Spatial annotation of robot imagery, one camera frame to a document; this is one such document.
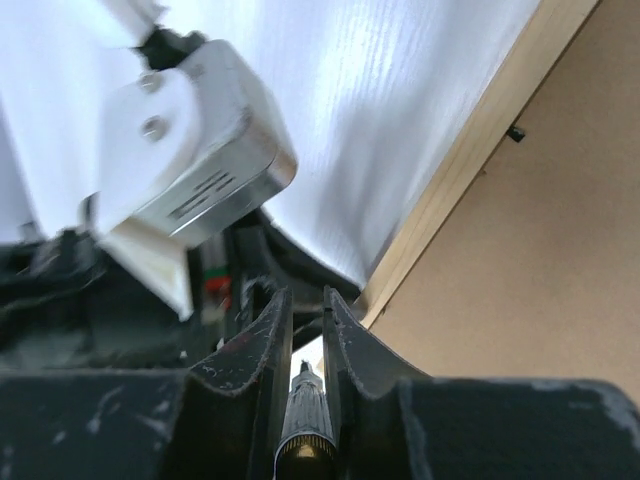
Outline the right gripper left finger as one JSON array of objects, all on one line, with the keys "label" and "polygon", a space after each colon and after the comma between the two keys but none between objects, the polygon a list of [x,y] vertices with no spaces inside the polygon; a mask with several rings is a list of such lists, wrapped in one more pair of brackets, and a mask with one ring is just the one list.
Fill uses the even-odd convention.
[{"label": "right gripper left finger", "polygon": [[5,371],[5,479],[269,479],[283,425],[292,294],[188,368]]}]

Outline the light wooden picture frame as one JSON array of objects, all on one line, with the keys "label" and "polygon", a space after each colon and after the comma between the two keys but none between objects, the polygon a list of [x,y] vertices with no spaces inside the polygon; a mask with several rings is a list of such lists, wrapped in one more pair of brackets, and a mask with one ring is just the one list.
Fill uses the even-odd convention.
[{"label": "light wooden picture frame", "polygon": [[639,389],[639,5],[599,4],[373,332],[436,375]]}]

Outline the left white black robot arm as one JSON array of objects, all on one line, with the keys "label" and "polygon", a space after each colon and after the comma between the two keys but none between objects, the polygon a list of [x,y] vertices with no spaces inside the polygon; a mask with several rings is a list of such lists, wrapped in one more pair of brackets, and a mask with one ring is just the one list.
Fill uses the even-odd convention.
[{"label": "left white black robot arm", "polygon": [[282,287],[294,344],[360,288],[277,227],[293,95],[154,1],[1,5],[1,366],[171,367]]}]

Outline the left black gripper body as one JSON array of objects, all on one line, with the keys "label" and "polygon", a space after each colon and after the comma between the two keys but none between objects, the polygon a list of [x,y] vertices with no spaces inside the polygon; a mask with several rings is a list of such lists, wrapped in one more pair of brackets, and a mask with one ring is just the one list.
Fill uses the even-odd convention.
[{"label": "left black gripper body", "polygon": [[232,334],[197,250],[187,274],[195,310],[181,322],[86,233],[2,244],[2,370],[188,368],[218,352],[245,363],[276,349],[275,313]]}]

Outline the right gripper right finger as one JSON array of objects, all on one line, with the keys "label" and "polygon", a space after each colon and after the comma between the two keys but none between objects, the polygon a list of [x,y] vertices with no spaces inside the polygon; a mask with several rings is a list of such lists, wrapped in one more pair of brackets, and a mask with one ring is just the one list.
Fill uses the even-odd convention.
[{"label": "right gripper right finger", "polygon": [[615,385],[417,369],[324,292],[325,385],[342,479],[635,479],[639,412]]}]

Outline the small metal tool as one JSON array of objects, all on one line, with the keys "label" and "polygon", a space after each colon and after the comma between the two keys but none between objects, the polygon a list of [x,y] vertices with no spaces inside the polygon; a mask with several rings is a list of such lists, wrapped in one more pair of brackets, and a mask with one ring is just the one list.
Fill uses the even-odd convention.
[{"label": "small metal tool", "polygon": [[323,380],[302,361],[291,382],[275,455],[275,478],[335,479],[337,449]]}]

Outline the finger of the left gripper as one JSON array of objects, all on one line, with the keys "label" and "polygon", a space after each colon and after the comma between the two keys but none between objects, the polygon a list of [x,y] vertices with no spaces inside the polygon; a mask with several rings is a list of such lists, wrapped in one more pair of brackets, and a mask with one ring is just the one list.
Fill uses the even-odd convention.
[{"label": "finger of the left gripper", "polygon": [[335,288],[347,303],[355,302],[361,289],[303,251],[262,209],[259,226],[266,269],[279,287],[288,287],[293,295],[293,349],[300,350],[322,333],[324,288]]}]

